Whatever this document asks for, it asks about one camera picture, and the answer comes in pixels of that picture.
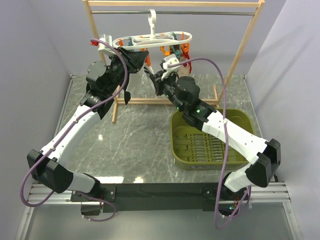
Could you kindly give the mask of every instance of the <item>white hook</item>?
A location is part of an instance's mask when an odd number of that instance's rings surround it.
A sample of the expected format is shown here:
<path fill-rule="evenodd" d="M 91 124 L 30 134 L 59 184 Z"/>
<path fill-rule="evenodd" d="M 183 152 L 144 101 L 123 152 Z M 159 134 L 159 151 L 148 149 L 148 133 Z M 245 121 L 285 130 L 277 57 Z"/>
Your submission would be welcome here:
<path fill-rule="evenodd" d="M 148 14 L 148 21 L 150 25 L 150 39 L 155 39 L 155 23 L 157 22 L 156 11 L 154 9 L 149 9 L 150 14 Z"/>

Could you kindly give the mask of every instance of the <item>white plastic drying hanger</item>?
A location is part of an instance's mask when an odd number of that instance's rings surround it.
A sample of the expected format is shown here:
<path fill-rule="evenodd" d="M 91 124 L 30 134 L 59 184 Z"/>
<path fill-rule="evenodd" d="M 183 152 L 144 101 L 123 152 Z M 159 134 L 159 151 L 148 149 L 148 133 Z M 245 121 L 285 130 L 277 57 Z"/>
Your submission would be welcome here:
<path fill-rule="evenodd" d="M 192 40 L 192 35 L 185 31 L 170 31 L 170 32 L 155 33 L 155 23 L 157 21 L 156 11 L 154 9 L 149 9 L 149 11 L 150 11 L 150 14 L 148 14 L 148 22 L 150 25 L 150 34 L 119 37 L 112 42 L 112 45 L 114 48 L 120 47 L 119 45 L 120 41 L 124 41 L 124 40 L 128 40 L 132 42 L 132 46 L 122 46 L 124 49 L 127 49 L 127 50 L 181 45 L 181 44 L 189 43 Z M 185 35 L 186 39 L 175 40 L 174 35 Z"/>

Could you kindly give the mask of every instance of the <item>wooden frame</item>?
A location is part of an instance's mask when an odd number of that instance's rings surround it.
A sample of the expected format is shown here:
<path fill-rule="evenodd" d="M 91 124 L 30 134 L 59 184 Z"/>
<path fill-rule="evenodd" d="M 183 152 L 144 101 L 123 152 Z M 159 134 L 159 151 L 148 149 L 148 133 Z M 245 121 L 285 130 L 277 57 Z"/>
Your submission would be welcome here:
<path fill-rule="evenodd" d="M 264 7 L 265 0 L 258 0 L 258 2 L 222 2 L 222 1 L 104 1 L 104 0 L 82 0 L 84 3 L 84 8 L 86 14 L 89 18 L 91 30 L 93 37 L 98 39 L 99 34 L 97 26 L 92 14 L 91 7 L 138 7 L 138 6 L 148 6 L 148 7 L 215 7 L 215 8 L 255 8 L 254 15 L 252 16 L 248 27 L 244 33 L 240 46 L 234 56 L 231 67 L 225 78 L 225 87 L 228 86 L 230 79 L 237 67 L 237 64 L 242 56 L 242 53 L 248 43 L 250 35 L 256 25 L 256 22 L 260 16 L 260 13 Z M 101 61 L 106 63 L 105 56 L 102 52 L 99 52 Z M 202 99 L 206 103 L 212 106 L 218 106 L 223 97 L 223 90 L 217 94 L 216 86 L 213 86 L 213 93 L 215 99 Z M 116 123 L 118 106 L 125 104 L 124 98 L 120 98 L 119 95 L 116 96 L 114 101 L 114 109 L 112 122 Z M 171 102 L 165 98 L 132 98 L 128 104 L 139 104 L 139 105 L 171 105 Z"/>

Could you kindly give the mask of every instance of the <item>metal rod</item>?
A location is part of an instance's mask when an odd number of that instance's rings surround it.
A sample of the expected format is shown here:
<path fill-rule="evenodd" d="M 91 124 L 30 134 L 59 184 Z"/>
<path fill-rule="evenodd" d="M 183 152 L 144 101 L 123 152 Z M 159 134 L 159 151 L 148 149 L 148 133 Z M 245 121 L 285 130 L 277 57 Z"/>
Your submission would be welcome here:
<path fill-rule="evenodd" d="M 91 11 L 91 14 L 149 14 L 150 11 Z M 232 11 L 156 11 L 156 14 L 175 15 L 233 15 L 254 16 L 254 12 L 232 12 Z"/>

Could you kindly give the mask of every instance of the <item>green bin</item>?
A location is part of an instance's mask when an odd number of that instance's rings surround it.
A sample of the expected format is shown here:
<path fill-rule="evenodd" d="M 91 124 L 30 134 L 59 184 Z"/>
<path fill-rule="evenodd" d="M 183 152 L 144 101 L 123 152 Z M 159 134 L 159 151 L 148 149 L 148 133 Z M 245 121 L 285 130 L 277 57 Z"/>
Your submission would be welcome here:
<path fill-rule="evenodd" d="M 218 138 L 189 126 L 182 119 L 182 112 L 171 116 L 171 150 L 174 163 L 183 170 L 221 170 L 224 161 L 226 144 Z M 226 118 L 254 133 L 252 122 L 247 114 L 238 109 L 227 109 Z M 229 147 L 227 170 L 242 168 L 248 161 L 236 150 Z"/>

